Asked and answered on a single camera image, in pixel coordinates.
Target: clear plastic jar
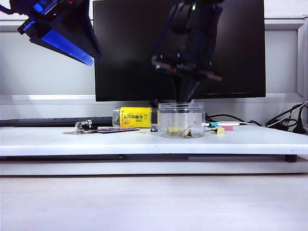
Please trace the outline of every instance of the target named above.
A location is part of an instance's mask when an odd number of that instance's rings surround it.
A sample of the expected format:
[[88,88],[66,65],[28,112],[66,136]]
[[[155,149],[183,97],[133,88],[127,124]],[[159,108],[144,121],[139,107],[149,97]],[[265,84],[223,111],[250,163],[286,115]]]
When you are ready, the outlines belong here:
[[160,103],[158,134],[167,138],[198,138],[205,134],[203,103]]

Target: computer monitor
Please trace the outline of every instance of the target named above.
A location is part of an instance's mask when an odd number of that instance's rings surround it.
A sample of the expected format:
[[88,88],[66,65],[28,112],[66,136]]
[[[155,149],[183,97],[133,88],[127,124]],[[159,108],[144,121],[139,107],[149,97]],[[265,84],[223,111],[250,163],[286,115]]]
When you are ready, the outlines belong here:
[[[154,47],[177,0],[94,1],[94,31],[105,59],[95,61],[96,101],[173,100],[169,75],[152,66]],[[265,96],[263,0],[225,0],[211,70],[194,99]],[[168,31],[156,54],[174,53],[184,36]]]

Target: keyboard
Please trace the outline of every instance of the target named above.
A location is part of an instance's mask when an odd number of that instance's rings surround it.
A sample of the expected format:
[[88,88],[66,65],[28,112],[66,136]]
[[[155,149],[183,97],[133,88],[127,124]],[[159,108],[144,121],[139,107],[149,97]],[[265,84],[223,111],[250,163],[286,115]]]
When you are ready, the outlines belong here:
[[0,127],[73,127],[76,122],[92,120],[96,127],[112,126],[112,117],[31,118],[0,120]]

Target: pink sticky note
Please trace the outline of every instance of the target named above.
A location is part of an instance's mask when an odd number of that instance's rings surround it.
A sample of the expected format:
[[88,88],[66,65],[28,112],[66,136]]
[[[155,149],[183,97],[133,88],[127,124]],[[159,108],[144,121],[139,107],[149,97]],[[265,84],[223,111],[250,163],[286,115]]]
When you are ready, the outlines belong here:
[[233,131],[233,126],[222,126],[225,131]]

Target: white surface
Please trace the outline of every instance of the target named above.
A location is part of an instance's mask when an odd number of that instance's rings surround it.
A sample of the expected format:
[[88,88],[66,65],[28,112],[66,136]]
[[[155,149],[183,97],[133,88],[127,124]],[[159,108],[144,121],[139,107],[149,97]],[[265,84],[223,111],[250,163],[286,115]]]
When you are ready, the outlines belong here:
[[308,175],[1,178],[3,231],[307,231]]
[[189,158],[175,162],[125,161],[2,161],[1,176],[124,175],[124,174],[256,174],[307,173],[308,160],[287,163],[284,156]]
[[195,139],[162,138],[149,129],[63,135],[73,128],[0,128],[1,156],[73,154],[308,154],[308,136],[254,125]]

